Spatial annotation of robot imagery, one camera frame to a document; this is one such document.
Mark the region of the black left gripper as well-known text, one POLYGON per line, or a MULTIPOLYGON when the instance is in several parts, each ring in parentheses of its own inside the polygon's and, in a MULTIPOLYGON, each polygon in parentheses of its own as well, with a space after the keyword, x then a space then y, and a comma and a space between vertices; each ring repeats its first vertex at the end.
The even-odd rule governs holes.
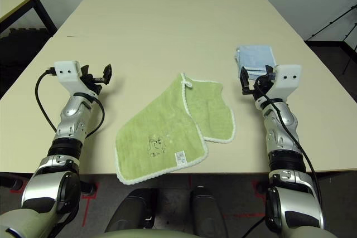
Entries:
POLYGON ((89 65, 84 65, 81 67, 81 75, 83 76, 83 83, 86 87, 96 93, 100 94, 102 86, 100 84, 108 85, 112 77, 112 66, 108 64, 103 71, 103 77, 95 78, 92 74, 88 74, 89 65))

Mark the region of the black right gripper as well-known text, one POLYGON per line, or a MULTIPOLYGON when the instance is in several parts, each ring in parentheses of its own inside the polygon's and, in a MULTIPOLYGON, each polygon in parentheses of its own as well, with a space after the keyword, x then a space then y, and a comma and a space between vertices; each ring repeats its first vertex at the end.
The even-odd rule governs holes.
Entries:
POLYGON ((240 70, 240 83, 242 86, 243 95, 253 95, 254 99, 259 99, 266 94, 268 90, 273 86, 273 78, 275 76, 274 69, 272 66, 266 65, 265 75, 259 76, 254 82, 254 89, 249 87, 249 75, 245 67, 240 70))

